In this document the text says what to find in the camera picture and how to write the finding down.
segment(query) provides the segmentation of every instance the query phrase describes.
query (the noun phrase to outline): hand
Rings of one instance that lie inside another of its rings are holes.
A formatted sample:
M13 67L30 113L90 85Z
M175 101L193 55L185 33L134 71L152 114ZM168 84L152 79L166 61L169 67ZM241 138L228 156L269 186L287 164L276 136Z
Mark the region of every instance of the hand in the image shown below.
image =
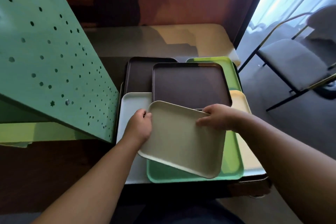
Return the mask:
M143 145L152 132L152 114L145 109L139 109L129 119L123 138L136 140Z
M196 121L197 126L207 126L219 130L233 130L237 128L238 121L246 114L226 105L214 104L205 107L203 112L210 115Z

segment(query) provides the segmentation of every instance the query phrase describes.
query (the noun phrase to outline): beige tray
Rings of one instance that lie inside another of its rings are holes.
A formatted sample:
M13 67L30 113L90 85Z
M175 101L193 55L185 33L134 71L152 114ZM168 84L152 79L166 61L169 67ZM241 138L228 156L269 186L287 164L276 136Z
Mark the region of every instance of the beige tray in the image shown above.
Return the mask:
M221 171L225 131L197 127L209 114L155 101L149 106L153 131L139 155L208 179Z
M251 113L246 97L241 91L230 90L230 95L232 98L232 108ZM239 134L236 133L236 135L241 154L241 160L243 161L244 166L244 176L265 174L266 172L263 169L263 166L260 164L257 157L253 154L247 143Z

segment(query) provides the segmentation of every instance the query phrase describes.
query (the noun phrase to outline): person's left hand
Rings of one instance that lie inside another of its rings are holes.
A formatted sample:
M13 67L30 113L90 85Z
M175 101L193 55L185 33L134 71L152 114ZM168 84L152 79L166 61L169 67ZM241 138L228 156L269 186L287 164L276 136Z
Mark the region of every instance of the person's left hand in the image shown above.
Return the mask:
M139 109L129 119L123 138L136 140L143 145L152 132L152 114L145 109Z

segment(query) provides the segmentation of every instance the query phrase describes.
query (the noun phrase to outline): chair frame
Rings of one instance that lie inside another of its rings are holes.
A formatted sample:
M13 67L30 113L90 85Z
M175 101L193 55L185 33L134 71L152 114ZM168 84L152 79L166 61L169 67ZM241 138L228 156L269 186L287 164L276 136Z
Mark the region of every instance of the chair frame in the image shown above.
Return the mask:
M272 33L273 33L279 26L281 26L282 24L284 24L284 23L286 23L286 22L288 22L288 21L291 21L291 20L293 20L293 19L299 18L299 17L304 16L304 15L311 15L311 14L312 14L312 13L310 13L310 12L309 12L309 13L299 14L299 15L296 15L296 16L294 16L294 17L292 17L292 18L289 18L289 19L287 19L287 20L284 20L284 21L280 22L278 25L276 25L276 26L272 29L272 31L265 37L265 39L261 42L261 44L258 45L258 47L257 47L251 54L250 54L250 56L247 58L247 60L246 60L246 61L240 66L240 68L238 69L238 73L240 73L240 72L242 71L242 69L247 65L247 63L253 58L253 56L254 56L254 55L257 55L257 56L258 56L259 58L261 58L262 61L264 62L264 64L263 64L262 66L264 67L265 65L268 65L268 66L270 67L270 69L272 69L273 72L274 72L277 76L279 76L280 79L283 80L283 81L284 81L284 82L291 88L291 90L290 90L289 92L290 92L290 93L291 93L291 92L294 92L294 93L295 93L294 95L290 96L289 98L286 98L286 99L284 99L283 101L281 101L281 102L279 102L279 103L277 103L277 104L271 106L270 108L266 109L267 112L270 111L270 110L272 110L272 109L275 109L275 108L277 108L277 107L279 107L279 106L281 106L281 105L283 105L283 104L285 104L285 103L287 103L287 102L289 102L289 101L291 101L291 100L293 100L293 99L295 99L295 98L300 97L301 95L305 94L305 93L308 92L309 90L312 90L312 89L314 89L314 88L316 88L316 87L319 87L319 86L321 86L321 85L324 85L324 84L327 84L327 83L329 83L329 82L332 82L332 81L334 81L334 80L336 79L336 73L334 73L333 75L331 75L331 76L329 76L329 77L327 77L327 78L325 78L325 79L322 79L322 80L320 80L319 82L314 83L314 84L310 85L309 87L307 87L307 88L305 88L305 89L303 89L303 90L298 90L298 89L296 89L296 87L295 87L293 84L291 84L286 78L284 78L284 77L279 73L279 71L278 71L274 66L272 66L272 64L270 64L267 60L265 60L265 59L264 59L261 55L259 55L259 53L258 53L259 49L263 46L263 44L267 41L267 39L272 35ZM296 35L294 35L291 39L294 40L294 39L295 39L298 35L300 35L300 34L301 34L307 27L308 27L308 25L304 26L304 27L303 27L299 32L297 32ZM336 66L336 63L333 64L333 65L331 65L331 66L328 68L328 70L332 69L334 66Z

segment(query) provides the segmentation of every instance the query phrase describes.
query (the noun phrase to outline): forearm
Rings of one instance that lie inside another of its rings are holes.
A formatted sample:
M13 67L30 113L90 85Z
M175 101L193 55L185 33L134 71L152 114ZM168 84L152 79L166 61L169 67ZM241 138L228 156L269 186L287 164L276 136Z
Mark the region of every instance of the forearm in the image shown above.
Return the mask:
M123 138L34 223L109 223L139 148Z
M336 216L335 160L253 115L243 115L235 130L302 221L322 223Z

